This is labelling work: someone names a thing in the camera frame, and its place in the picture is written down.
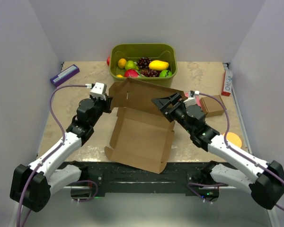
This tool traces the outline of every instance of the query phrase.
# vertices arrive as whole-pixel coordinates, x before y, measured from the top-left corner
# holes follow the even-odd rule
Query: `grapes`
[[[150,70],[150,69],[141,70],[140,73],[146,77],[159,77],[160,75],[160,71]]]
[[[150,58],[140,58],[137,62],[137,65],[139,67],[140,70],[143,70],[143,69],[148,69],[148,66],[151,62],[151,59]]]

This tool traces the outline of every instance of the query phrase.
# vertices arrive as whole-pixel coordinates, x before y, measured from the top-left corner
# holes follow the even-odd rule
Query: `purple box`
[[[56,76],[50,79],[51,83],[55,85],[55,87],[58,87],[65,81],[67,81],[69,78],[76,75],[78,72],[80,72],[79,68],[76,65],[72,65],[68,67],[67,69],[63,70]]]

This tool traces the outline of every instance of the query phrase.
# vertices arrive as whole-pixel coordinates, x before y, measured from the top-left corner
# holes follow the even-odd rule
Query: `red apple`
[[[109,66],[109,62],[110,62],[110,56],[107,58],[106,63]]]
[[[140,76],[141,75],[137,70],[127,70],[124,74],[124,77],[131,77],[131,78],[137,78]]]

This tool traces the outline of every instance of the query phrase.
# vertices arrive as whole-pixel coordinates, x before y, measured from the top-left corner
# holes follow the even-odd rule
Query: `green fruit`
[[[170,70],[163,70],[159,77],[170,77],[172,75],[172,72]]]
[[[133,61],[127,61],[125,70],[139,70],[138,66]]]

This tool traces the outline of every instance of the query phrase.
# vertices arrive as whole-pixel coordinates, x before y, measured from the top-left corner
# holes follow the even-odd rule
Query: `green basket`
[[[172,80],[177,73],[177,62],[174,49],[167,44],[120,44],[112,49],[109,63],[109,73],[114,81],[123,81],[126,78],[119,78],[116,75],[124,75],[125,69],[118,67],[118,61],[125,58],[127,61],[137,62],[141,57],[148,57],[153,60],[167,61],[169,70],[172,72],[170,77],[137,78],[149,83],[170,87]]]

